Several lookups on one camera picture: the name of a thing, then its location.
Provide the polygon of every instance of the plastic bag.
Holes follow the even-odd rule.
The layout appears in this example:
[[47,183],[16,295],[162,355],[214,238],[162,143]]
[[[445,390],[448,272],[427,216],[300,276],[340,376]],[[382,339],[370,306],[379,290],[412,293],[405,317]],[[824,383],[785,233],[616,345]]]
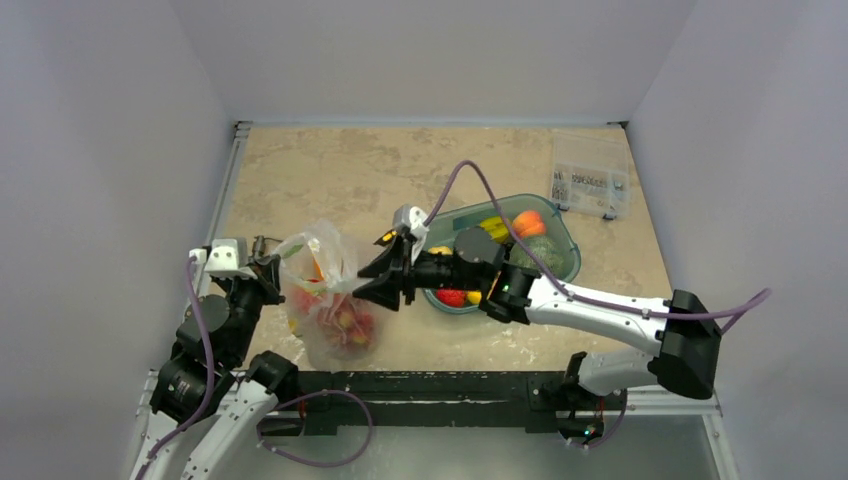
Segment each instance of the plastic bag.
[[367,261],[363,250],[323,219],[274,249],[289,325],[319,370],[341,370],[342,361],[362,357],[379,339],[383,309],[351,295],[363,282],[356,276],[360,260]]

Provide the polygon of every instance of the marble countertop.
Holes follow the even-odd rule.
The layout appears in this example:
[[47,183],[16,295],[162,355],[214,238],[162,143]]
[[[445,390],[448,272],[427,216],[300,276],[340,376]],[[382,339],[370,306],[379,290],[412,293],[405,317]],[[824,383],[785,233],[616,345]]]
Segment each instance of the marble countertop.
[[[400,205],[429,209],[465,158],[480,165],[498,197],[545,196],[557,131],[627,142],[618,128],[253,128],[224,234],[284,238],[326,218],[343,233],[371,243],[390,227]],[[632,159],[630,175],[627,218],[563,214],[583,257],[574,283],[622,295],[668,297],[671,288]],[[477,176],[463,172],[442,211],[486,200]],[[419,295],[400,312],[389,312],[380,343],[367,357],[340,366],[560,370],[574,352],[620,346],[567,328],[501,324],[482,314],[447,315]],[[248,358],[268,349],[301,369],[314,369],[303,342],[289,330],[284,305],[265,307]]]

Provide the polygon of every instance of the green plastic basket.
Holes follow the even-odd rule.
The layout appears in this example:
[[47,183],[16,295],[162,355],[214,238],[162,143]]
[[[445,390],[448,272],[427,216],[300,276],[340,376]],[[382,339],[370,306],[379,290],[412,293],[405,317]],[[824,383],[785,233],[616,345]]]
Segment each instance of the green plastic basket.
[[[529,193],[501,198],[498,199],[498,203],[509,219],[515,218],[525,210],[536,210],[542,215],[542,220],[545,222],[545,227],[548,230],[546,235],[561,248],[558,253],[571,261],[571,271],[561,280],[565,282],[574,280],[577,272],[580,271],[580,249],[577,248],[577,244],[571,239],[568,229],[562,223],[562,215],[559,209],[547,199]],[[456,235],[460,231],[478,225],[483,220],[497,215],[498,212],[495,210],[492,202],[479,203],[436,215],[436,218],[430,224],[430,231],[427,233],[427,242],[424,244],[424,249],[438,246],[453,247]],[[424,296],[434,307],[445,313],[464,315],[479,311],[476,305],[461,308],[449,307],[440,302],[432,290],[424,290]]]

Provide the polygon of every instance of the plastic container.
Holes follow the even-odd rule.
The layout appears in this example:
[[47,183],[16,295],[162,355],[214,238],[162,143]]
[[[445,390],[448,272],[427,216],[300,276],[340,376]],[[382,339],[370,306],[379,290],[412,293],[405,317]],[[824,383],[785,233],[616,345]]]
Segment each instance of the plastic container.
[[[547,236],[550,237],[561,250],[557,252],[571,262],[570,272],[562,278],[566,282],[574,280],[577,272],[580,271],[580,250],[577,244],[571,239],[565,224],[562,223],[562,214],[560,211],[547,199],[538,195],[521,194],[513,195],[498,200],[504,214],[511,220],[525,210],[536,210],[542,215],[542,220],[547,227]],[[498,215],[495,207],[491,202],[471,205],[469,207],[460,208],[451,212],[445,212],[436,215],[433,222],[430,224],[430,231],[427,233],[427,242],[424,244],[424,249],[437,246],[453,247],[456,235],[466,228],[480,224],[483,220]],[[424,296],[437,309],[455,315],[472,313],[479,311],[477,306],[470,305],[462,308],[449,307],[440,302],[431,290],[424,290]]]
[[626,217],[630,213],[629,165],[625,144],[557,134],[551,202],[560,210],[607,220]]

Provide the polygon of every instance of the green vegetable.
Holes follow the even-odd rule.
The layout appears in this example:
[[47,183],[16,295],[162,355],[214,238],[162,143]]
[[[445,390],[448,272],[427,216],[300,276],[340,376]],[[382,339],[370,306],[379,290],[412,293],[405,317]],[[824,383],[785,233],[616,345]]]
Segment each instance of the green vegetable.
[[[530,251],[545,263],[557,278],[565,278],[574,268],[574,256],[563,248],[557,246],[553,240],[546,235],[535,235],[527,237],[524,243],[530,247]],[[512,247],[509,254],[509,263],[519,267],[538,270],[536,262],[518,245]]]
[[295,253],[299,252],[299,251],[300,251],[300,249],[302,249],[302,248],[303,248],[303,244],[302,244],[302,243],[301,243],[301,244],[299,244],[299,245],[295,245],[295,246],[293,246],[292,248],[290,248],[290,249],[286,250],[286,253],[282,254],[280,258],[282,258],[283,260],[285,260],[285,259],[287,259],[287,258],[291,257],[292,255],[294,255]]

